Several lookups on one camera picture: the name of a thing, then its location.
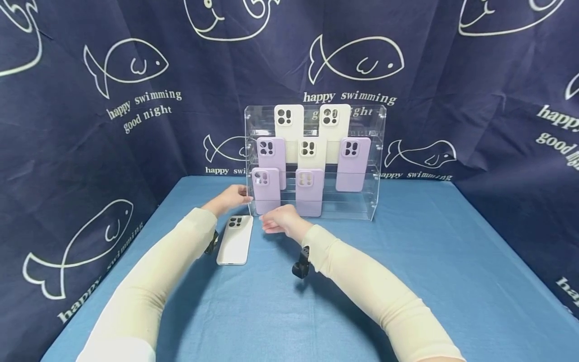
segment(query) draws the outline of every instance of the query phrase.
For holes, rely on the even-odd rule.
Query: wrist mount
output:
[[[217,239],[219,239],[219,233],[217,232],[217,230],[213,231],[213,239],[211,239],[211,241],[209,242],[209,245],[207,246],[207,249],[205,249],[205,254],[211,254],[213,253],[213,250],[215,250],[215,246],[217,246]]]
[[[299,253],[299,260],[291,268],[291,272],[298,278],[303,279],[310,271],[310,262],[307,260],[310,257],[310,247],[306,246]]]

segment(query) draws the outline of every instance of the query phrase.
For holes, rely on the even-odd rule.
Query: navy blue backdrop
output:
[[[383,177],[455,182],[579,314],[576,2],[0,10],[0,360],[39,360],[181,177],[243,172],[250,104],[384,104]]]

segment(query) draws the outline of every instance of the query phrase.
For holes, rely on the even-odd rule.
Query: white smartphone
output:
[[[348,137],[351,110],[349,104],[324,104],[320,107],[318,135],[328,140],[326,163],[338,163],[342,139]]]
[[[217,254],[218,265],[244,265],[250,250],[253,217],[235,215],[227,220],[227,226]]]
[[[298,168],[325,170],[326,147],[324,137],[302,137],[298,142]]]
[[[298,140],[303,137],[303,106],[301,104],[279,104],[273,112],[276,137],[285,139],[285,161],[298,161]]]

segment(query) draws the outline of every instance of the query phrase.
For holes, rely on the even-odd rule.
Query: cream arm sleeve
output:
[[[383,265],[318,225],[301,243],[316,272],[381,326],[400,362],[465,361],[430,309]]]
[[[209,245],[216,223],[210,211],[193,209],[147,251],[113,293],[77,362],[155,361],[167,297]]]

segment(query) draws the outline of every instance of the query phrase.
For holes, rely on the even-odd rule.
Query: camera cutout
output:
[[[302,156],[313,157],[316,155],[316,143],[315,142],[302,141],[301,146],[302,146],[302,150],[301,150]]]
[[[338,110],[337,109],[324,109],[324,118],[322,122],[326,126],[336,126],[338,124]]]
[[[346,147],[344,147],[344,157],[356,157],[358,154],[358,141],[346,141]]]
[[[280,126],[290,126],[292,123],[291,110],[280,109],[277,111],[277,124]]]
[[[302,187],[310,187],[314,184],[314,174],[309,171],[301,171],[298,176],[298,184]]]
[[[263,156],[273,156],[275,150],[273,148],[273,142],[271,140],[260,141],[258,144],[259,154]]]
[[[230,228],[238,228],[241,226],[241,217],[232,217],[229,219]]]
[[[255,184],[256,185],[267,185],[269,183],[268,177],[267,177],[267,172],[264,172],[264,171],[256,172],[256,173],[254,173],[254,177],[255,177]]]

